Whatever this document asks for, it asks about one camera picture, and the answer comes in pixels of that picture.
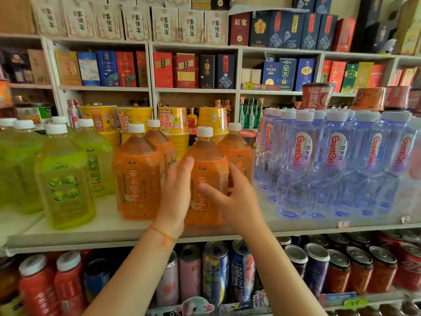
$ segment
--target pink can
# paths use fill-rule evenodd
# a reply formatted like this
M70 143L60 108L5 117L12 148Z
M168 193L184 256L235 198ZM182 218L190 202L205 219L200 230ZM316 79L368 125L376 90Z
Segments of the pink can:
M200 296L202 281L202 255L200 248L189 244L182 248L180 259L180 291L182 302L194 296Z
M158 307L177 305L179 297L178 257L176 252L172 251L164 274L157 286Z

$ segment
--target black box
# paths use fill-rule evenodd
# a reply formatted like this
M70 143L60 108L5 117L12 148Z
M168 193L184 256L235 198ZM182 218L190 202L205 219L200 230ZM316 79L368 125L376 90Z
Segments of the black box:
M314 6L314 12L318 14L329 14L331 5L332 5L332 0L316 0L316 5Z
M282 26L285 27L282 48L299 49L303 35L304 13L282 11Z
M314 11L315 4L316 0L292 0L292 7L294 9L310 10L310 12Z
M336 23L338 16L333 14L322 14L320 21L319 37L317 41L317 50L331 51L334 42Z
M383 0L361 0L358 10L357 22L355 23L354 35L351 44L351 52L361 52L363 43L362 37L367 27L377 22L382 9Z
M301 39L301 49L315 50L319 36L320 21L322 15L318 13L306 13L304 19L303 36Z
M250 46L267 47L271 11L253 11L250 24Z
M219 89L235 89L235 54L218 54L216 83Z
M229 10L229 0L210 0L211 10Z
M362 41L362 52L378 53L387 42L390 33L389 21L376 22L366 28Z
M214 55L200 55L199 86L200 88L215 88Z

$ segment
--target orange tea bottle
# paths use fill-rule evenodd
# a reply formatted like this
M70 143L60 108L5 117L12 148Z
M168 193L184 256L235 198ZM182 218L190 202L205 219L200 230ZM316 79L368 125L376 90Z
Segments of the orange tea bottle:
M250 145L240 136L240 131L241 123L229 123L229 133L217 147L227 157L229 163L237 166L241 173L252 183L255 154Z
M197 142L184 154L184 160L191 156L194 166L190 183L190 206L184 222L187 225L223 225L225 220L218 207L199 192L199 184L207 183L224 195L228 194L228 160L212 142L213 128L199 126Z
M167 167L177 161L177 150L174 144L160 131L161 122L159 120L148 120L149 131L146 132L146 140L155 145L158 151L164 154Z
M117 208L126 219L154 219L165 180L164 155L145 139L145 125L129 124L129 133L112 161Z

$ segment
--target red can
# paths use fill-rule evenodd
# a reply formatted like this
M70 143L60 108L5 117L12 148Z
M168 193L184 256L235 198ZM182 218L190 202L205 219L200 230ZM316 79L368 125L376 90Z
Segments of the red can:
M404 242L402 234L398 230L379 230L376 232L376 245L396 254L400 244Z
M303 84L302 108L327 109L335 86L336 83Z
M357 295L364 295L367 292L368 282L373 273L373 259L358 247L348 247L346 252L351 261L348 291L356 292Z
M328 252L330 261L323 292L326 294L342 294L346 290L351 273L350 261L345 254L337 250L328 250Z
M398 255L398 267L394 284L407 290L416 291L421 285L421 248L402 243Z
M367 292L386 293L389 291L397 271L396 257L387 249L370 246L373 259L373 273L368 283Z
M408 109L408 96L411 86L388 86L384 97L385 110Z

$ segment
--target right hand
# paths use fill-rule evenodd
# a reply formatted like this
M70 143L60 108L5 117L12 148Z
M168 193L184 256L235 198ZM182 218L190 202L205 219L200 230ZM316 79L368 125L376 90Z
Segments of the right hand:
M219 207L227 222L245 239L266 226L266 222L253 186L234 164L229 164L229 170L234 182L230 196L205 183L200 184L199 189Z

